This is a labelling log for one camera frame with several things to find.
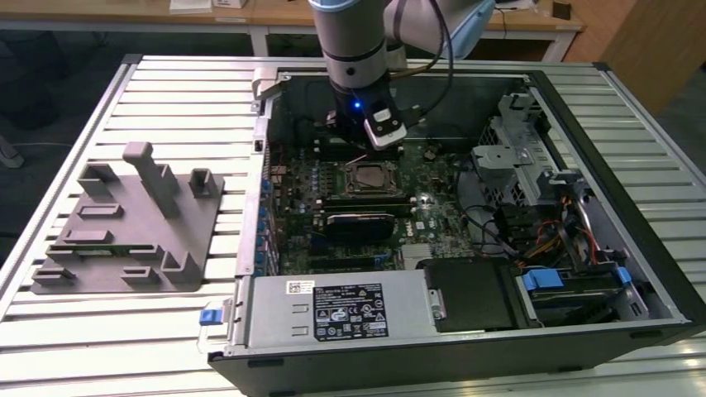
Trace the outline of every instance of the motherboard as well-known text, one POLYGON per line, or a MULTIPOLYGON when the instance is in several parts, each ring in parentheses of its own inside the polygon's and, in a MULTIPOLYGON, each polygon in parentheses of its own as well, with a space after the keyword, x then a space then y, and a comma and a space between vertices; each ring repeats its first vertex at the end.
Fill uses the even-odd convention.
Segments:
POLYGON ((472 256, 455 197, 464 156, 435 141, 405 142, 373 159, 344 145, 316 140, 293 153, 274 146, 278 274, 401 270, 472 256))

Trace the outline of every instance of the green circuit board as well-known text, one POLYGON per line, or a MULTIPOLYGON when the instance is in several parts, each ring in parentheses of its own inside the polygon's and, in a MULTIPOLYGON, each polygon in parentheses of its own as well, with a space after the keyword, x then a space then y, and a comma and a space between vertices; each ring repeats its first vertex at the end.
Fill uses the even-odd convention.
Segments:
MULTIPOLYGON (((455 175, 460 156, 433 152, 427 142, 404 143, 399 160, 375 162, 392 169, 395 188, 413 197, 411 214, 395 219, 391 238, 365 245, 335 245, 316 230, 321 216, 316 200, 345 195, 345 162, 325 162, 300 151, 288 158, 286 170, 274 176, 276 229, 280 274, 314 273, 310 261, 318 259, 376 259, 376 270, 403 269, 400 248, 404 244, 429 244, 433 257, 472 256, 467 225, 455 203, 455 175)), ((356 162, 360 168, 372 162, 356 162)))

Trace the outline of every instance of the power supply label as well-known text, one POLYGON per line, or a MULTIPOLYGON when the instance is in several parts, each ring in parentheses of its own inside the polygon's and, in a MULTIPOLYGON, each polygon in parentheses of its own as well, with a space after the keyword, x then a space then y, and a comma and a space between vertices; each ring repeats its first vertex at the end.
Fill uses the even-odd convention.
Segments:
POLYGON ((318 342, 387 337, 383 285, 314 287, 313 320, 318 342))

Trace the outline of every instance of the gray plastic holder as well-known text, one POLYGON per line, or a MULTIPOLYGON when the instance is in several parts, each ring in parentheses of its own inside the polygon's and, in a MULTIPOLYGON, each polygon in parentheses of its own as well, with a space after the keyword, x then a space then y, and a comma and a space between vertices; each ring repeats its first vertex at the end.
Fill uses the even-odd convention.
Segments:
POLYGON ((198 289, 224 180, 206 169, 173 175, 150 154, 148 142, 125 146, 137 175, 85 166, 85 192, 34 271, 36 294, 198 289))

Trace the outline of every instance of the cpu socket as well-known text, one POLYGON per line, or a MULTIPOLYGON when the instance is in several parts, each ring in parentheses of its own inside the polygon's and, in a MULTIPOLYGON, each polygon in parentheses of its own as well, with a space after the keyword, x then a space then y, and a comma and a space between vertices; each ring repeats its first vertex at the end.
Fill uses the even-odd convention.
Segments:
POLYGON ((347 165, 345 194, 349 197, 395 197, 404 192, 397 188, 395 169, 389 162, 359 162, 347 165))

